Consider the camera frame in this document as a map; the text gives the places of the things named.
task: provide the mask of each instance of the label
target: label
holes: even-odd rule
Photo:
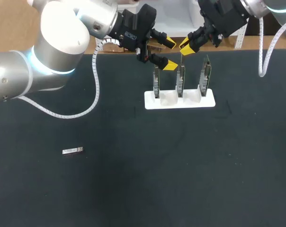
[[[137,37],[129,32],[125,32],[125,36],[127,36],[128,38],[131,38],[132,40],[136,40]]]

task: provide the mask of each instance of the metal component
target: metal component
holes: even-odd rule
[[[177,71],[177,83],[176,83],[176,89],[178,93],[178,97],[183,97],[183,91],[184,91],[184,83],[185,83],[185,65],[183,63],[183,55],[181,54],[181,63],[178,66]]]
[[[209,61],[208,56],[204,59],[203,68],[201,70],[201,76],[200,76],[200,91],[201,95],[203,97],[207,94],[207,89],[209,85],[210,80],[210,74],[211,74],[211,64]]]
[[[256,18],[261,18],[270,12],[263,0],[240,0],[240,1],[247,10],[247,12],[250,15],[255,16]]]
[[[98,32],[100,29],[101,29],[100,25],[98,25],[98,24],[94,25],[94,30],[96,32]]]
[[[34,46],[34,53],[46,67],[60,72],[68,72],[76,68],[84,54],[68,54],[57,50],[44,39],[41,31]]]
[[[154,97],[160,98],[160,70],[159,67],[155,65],[153,72],[153,91]]]
[[[0,101],[22,94],[28,81],[29,70],[22,56],[16,52],[0,53]]]
[[[45,72],[43,69],[39,67],[39,65],[35,65],[35,61],[33,61],[31,50],[22,53],[28,58],[28,62],[32,64],[31,70],[33,72],[32,75],[33,82],[29,92],[51,90],[58,87],[64,87],[67,81],[72,76],[72,73],[56,74],[51,72]]]
[[[115,0],[90,0],[79,9],[78,18],[87,27],[90,35],[103,39],[116,23],[117,9]]]
[[[79,148],[72,148],[72,149],[63,150],[62,154],[63,155],[71,155],[71,154],[76,154],[76,153],[80,153],[83,151],[84,151],[83,147],[79,147]]]

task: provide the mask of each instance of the silver robot arm segment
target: silver robot arm segment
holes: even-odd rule
[[[117,15],[117,3],[110,1],[28,3],[41,13],[38,39],[27,51],[0,52],[0,101],[64,87],[88,47],[90,35],[103,39]]]

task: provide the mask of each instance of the wooden surface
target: wooden surface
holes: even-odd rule
[[[0,0],[0,52],[8,50],[26,50],[34,45],[39,27],[39,14],[27,4],[26,0]],[[272,36],[264,39],[264,48],[267,49]],[[229,51],[234,50],[236,37],[225,39],[219,48],[206,44],[202,51]],[[247,36],[244,39],[244,50],[255,50],[259,48],[257,36]],[[286,49],[286,36],[281,37],[276,46],[277,49]],[[92,37],[86,53],[93,53],[95,39]],[[163,52],[178,52],[165,49]]]

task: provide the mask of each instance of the white cable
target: white cable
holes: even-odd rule
[[[33,105],[34,107],[38,108],[39,110],[43,111],[44,113],[46,113],[48,115],[51,115],[53,117],[56,117],[56,118],[74,119],[74,118],[82,117],[82,116],[88,114],[89,112],[91,112],[95,108],[95,106],[97,105],[98,100],[99,100],[100,86],[99,86],[99,78],[98,78],[97,66],[96,66],[96,64],[97,64],[97,54],[98,54],[100,48],[103,45],[107,44],[107,43],[120,45],[119,41],[116,40],[116,39],[104,39],[104,40],[102,40],[101,44],[99,44],[96,47],[96,49],[94,51],[94,54],[92,55],[92,72],[93,72],[93,75],[94,75],[94,78],[95,78],[95,83],[96,83],[96,97],[95,97],[95,100],[94,100],[93,104],[86,111],[84,111],[82,113],[79,113],[79,114],[75,114],[75,115],[60,115],[60,114],[51,112],[50,110],[47,110],[46,108],[42,107],[38,103],[34,102],[33,100],[31,100],[31,99],[29,99],[29,98],[27,98],[25,96],[19,97],[19,99],[21,99],[21,100],[23,100],[25,102],[28,102],[29,104]]]
[[[284,24],[280,30],[277,32],[277,34],[275,35],[275,37],[273,38],[273,40],[271,41],[271,44],[269,46],[269,49],[267,51],[266,57],[265,57],[265,61],[264,61],[264,66],[262,67],[262,63],[263,63],[263,37],[264,37],[264,21],[263,18],[260,19],[260,47],[259,47],[259,76],[260,77],[264,77],[267,69],[268,69],[268,65],[269,65],[269,61],[270,61],[270,57],[272,55],[272,52],[279,40],[279,38],[281,37],[281,35],[286,31],[286,24]]]

